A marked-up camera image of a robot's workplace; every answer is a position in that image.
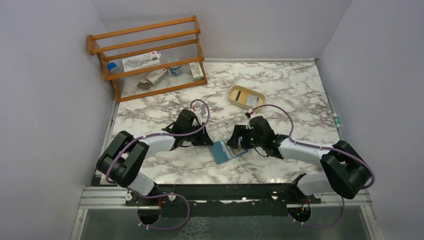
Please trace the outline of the blue leather card holder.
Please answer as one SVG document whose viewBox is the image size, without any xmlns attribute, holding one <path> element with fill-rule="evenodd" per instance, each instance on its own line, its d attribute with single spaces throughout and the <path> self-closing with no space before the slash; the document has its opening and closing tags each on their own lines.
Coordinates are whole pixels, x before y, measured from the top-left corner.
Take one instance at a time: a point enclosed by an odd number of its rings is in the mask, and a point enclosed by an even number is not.
<svg viewBox="0 0 424 240">
<path fill-rule="evenodd" d="M 217 165 L 226 163 L 234 158 L 241 156 L 241 155 L 237 157 L 233 156 L 232 154 L 233 149 L 226 145 L 227 141 L 228 141 L 227 139 L 221 139 L 221 140 L 215 141 L 210 148 L 213 158 L 215 160 L 215 163 Z"/>
</svg>

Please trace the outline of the white card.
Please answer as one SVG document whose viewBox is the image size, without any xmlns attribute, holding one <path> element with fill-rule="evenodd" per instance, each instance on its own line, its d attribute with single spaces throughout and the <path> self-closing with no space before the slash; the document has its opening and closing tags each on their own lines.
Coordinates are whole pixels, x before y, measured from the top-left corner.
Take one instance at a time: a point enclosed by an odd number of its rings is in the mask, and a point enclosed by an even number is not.
<svg viewBox="0 0 424 240">
<path fill-rule="evenodd" d="M 246 105 L 252 108 L 256 108 L 261 99 L 258 96 L 249 94 L 246 99 Z"/>
</svg>

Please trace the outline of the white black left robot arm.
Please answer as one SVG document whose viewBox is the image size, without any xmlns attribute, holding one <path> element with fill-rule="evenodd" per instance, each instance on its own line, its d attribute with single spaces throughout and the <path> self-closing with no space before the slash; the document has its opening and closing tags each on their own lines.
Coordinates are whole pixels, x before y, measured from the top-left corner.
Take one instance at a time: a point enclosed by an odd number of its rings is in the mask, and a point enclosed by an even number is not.
<svg viewBox="0 0 424 240">
<path fill-rule="evenodd" d="M 173 151 L 184 147 L 212 146 L 213 141 L 206 130 L 206 121 L 195 112 L 183 109 L 176 121 L 161 129 L 160 133 L 148 134 L 134 141 L 135 137 L 120 131 L 96 163 L 96 169 L 122 188 L 148 196 L 156 183 L 140 172 L 146 157 L 159 152 Z"/>
</svg>

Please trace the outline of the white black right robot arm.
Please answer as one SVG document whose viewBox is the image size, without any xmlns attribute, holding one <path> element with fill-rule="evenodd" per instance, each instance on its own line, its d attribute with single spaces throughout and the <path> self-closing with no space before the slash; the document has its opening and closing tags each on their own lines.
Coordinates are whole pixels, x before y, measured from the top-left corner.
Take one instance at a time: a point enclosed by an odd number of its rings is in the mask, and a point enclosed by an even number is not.
<svg viewBox="0 0 424 240">
<path fill-rule="evenodd" d="M 276 134 L 263 116 L 256 116 L 246 125 L 235 125 L 226 145 L 232 149 L 261 148 L 266 156 L 301 161 L 322 168 L 322 172 L 305 174 L 294 181 L 304 196 L 334 192 L 345 199 L 353 199 L 372 178 L 372 173 L 358 153 L 346 141 L 334 145 L 314 145 L 294 142 L 288 135 Z"/>
</svg>

